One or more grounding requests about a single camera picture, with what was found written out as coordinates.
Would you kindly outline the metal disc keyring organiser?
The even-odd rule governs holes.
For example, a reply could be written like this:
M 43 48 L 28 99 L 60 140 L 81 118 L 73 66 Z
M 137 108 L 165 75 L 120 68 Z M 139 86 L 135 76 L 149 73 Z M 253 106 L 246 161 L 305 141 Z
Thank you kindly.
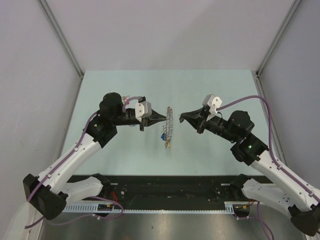
M 174 127 L 174 119 L 173 119 L 173 109 L 168 106 L 166 109 L 166 121 L 162 125 L 162 134 L 165 134 L 164 147 L 165 149 L 171 148 L 171 141 L 173 137 L 173 127 Z

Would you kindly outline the black tag key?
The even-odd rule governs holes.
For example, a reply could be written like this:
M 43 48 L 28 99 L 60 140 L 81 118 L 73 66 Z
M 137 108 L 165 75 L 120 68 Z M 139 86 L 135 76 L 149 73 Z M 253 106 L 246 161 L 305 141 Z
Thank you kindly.
M 179 114 L 179 122 L 182 123 L 184 121 L 184 118 L 182 117 L 181 114 Z

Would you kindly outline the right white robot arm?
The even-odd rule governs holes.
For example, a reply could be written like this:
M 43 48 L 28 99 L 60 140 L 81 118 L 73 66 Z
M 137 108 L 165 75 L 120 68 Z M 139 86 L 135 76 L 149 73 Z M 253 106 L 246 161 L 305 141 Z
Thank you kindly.
M 313 237 L 320 232 L 320 190 L 272 156 L 271 149 L 252 133 L 255 124 L 246 111 L 236 110 L 225 120 L 210 116 L 203 107 L 181 113 L 179 121 L 187 121 L 198 134 L 209 131 L 231 142 L 230 151 L 238 162 L 257 170 L 278 188 L 263 187 L 241 174 L 230 188 L 235 200 L 246 197 L 263 202 L 288 217 L 305 235 Z

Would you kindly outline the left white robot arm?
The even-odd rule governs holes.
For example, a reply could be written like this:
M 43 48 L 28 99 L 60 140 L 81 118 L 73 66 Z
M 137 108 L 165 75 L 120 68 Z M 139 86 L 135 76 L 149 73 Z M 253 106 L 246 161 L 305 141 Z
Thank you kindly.
M 81 136 L 73 146 L 51 166 L 23 179 L 26 200 L 46 220 L 55 219 L 69 204 L 85 198 L 105 200 L 110 196 L 110 182 L 100 174 L 68 184 L 76 170 L 91 156 L 102 150 L 118 133 L 118 126 L 145 127 L 164 122 L 166 117 L 152 109 L 144 96 L 127 101 L 116 92 L 107 93 L 99 109 L 87 120 Z

